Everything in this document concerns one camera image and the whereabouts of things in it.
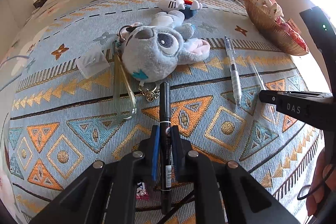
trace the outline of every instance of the bed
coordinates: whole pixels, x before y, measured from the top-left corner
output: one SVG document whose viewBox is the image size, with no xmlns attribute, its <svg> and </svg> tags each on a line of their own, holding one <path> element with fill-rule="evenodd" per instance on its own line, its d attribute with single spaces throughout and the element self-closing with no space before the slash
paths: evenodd
<svg viewBox="0 0 336 224">
<path fill-rule="evenodd" d="M 29 223 L 95 160 L 120 160 L 149 137 L 157 124 L 159 102 L 149 103 L 140 96 L 132 78 L 138 113 L 113 126 L 111 46 L 122 25 L 149 23 L 160 11 L 158 1 L 48 0 L 18 34 L 11 55 L 31 54 L 26 63 L 8 62 L 1 70 L 2 82 L 21 70 L 22 75 L 0 93 L 4 121 L 0 145 L 1 176 L 10 177 L 7 183 L 12 189 L 1 199 L 19 223 Z M 194 150 L 221 163 L 236 160 L 303 222 L 305 201 L 297 201 L 296 195 L 312 180 L 324 147 L 323 133 L 276 112 L 257 97 L 264 87 L 309 90 L 311 80 L 298 69 L 302 61 L 294 63 L 258 33 L 243 1 L 198 1 L 203 9 L 187 22 L 196 26 L 195 37 L 209 42 L 210 56 L 178 66 L 165 79 L 172 86 L 172 121 Z M 236 47 L 241 107 L 232 100 L 225 35 Z M 86 80 L 75 61 L 94 45 L 101 46 L 110 67 Z M 121 99 L 124 111 L 127 100 Z M 192 184 L 174 183 L 172 201 L 178 202 L 192 189 Z M 137 201 L 135 223 L 157 223 L 162 218 L 159 193 L 157 186 L 149 200 Z M 169 223 L 195 223 L 194 202 L 183 206 Z"/>
</svg>

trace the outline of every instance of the hello kitty head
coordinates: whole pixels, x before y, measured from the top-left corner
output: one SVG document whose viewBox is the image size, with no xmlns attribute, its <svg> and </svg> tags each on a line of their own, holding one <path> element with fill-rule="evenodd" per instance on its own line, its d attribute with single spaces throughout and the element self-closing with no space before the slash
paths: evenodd
<svg viewBox="0 0 336 224">
<path fill-rule="evenodd" d="M 184 0 L 160 0 L 157 6 L 165 12 L 185 9 Z"/>
</svg>

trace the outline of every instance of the hand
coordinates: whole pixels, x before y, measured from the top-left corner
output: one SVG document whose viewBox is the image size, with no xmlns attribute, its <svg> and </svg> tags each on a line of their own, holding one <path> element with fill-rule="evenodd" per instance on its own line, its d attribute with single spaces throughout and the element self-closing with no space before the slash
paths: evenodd
<svg viewBox="0 0 336 224">
<path fill-rule="evenodd" d="M 316 168 L 314 172 L 313 181 L 311 183 L 310 191 L 315 189 L 317 185 L 323 180 L 323 178 L 327 175 L 332 165 L 329 164 L 326 166 L 325 164 L 325 150 L 323 149 L 317 158 Z M 326 180 L 327 186 L 332 190 L 336 190 L 336 170 L 332 172 L 330 177 Z M 324 196 L 324 187 L 321 186 L 315 193 L 311 196 L 307 197 L 306 207 L 308 216 L 313 215 L 316 212 L 318 203 L 321 202 Z"/>
</svg>

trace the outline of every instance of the silver screw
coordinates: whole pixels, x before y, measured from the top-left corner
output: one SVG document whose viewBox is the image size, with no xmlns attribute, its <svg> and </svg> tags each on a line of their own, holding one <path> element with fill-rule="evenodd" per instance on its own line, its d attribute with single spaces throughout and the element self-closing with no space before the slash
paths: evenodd
<svg viewBox="0 0 336 224">
<path fill-rule="evenodd" d="M 134 158 L 141 158 L 143 156 L 143 153 L 141 151 L 134 151 L 133 157 Z"/>
<path fill-rule="evenodd" d="M 189 155 L 190 157 L 192 157 L 192 158 L 196 158 L 196 157 L 198 157 L 198 152 L 195 151 L 195 150 L 190 150 L 190 151 L 188 152 L 188 155 Z"/>
<path fill-rule="evenodd" d="M 102 168 L 104 166 L 104 163 L 100 160 L 96 160 L 93 164 L 92 164 L 93 168 L 95 169 L 99 169 Z"/>
<path fill-rule="evenodd" d="M 234 160 L 230 160 L 228 163 L 227 163 L 227 166 L 229 166 L 230 168 L 232 169 L 236 169 L 238 167 L 238 163 L 236 163 Z"/>
</svg>

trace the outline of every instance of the hello kitty plush toy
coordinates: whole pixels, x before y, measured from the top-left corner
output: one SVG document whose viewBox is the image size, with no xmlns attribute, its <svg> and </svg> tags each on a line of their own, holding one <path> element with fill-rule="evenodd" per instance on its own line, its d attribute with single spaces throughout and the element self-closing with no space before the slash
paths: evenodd
<svg viewBox="0 0 336 224">
<path fill-rule="evenodd" d="M 202 3 L 197 0 L 160 0 L 157 6 L 164 12 L 173 10 L 184 13 L 186 19 L 191 18 L 197 10 L 202 9 Z"/>
</svg>

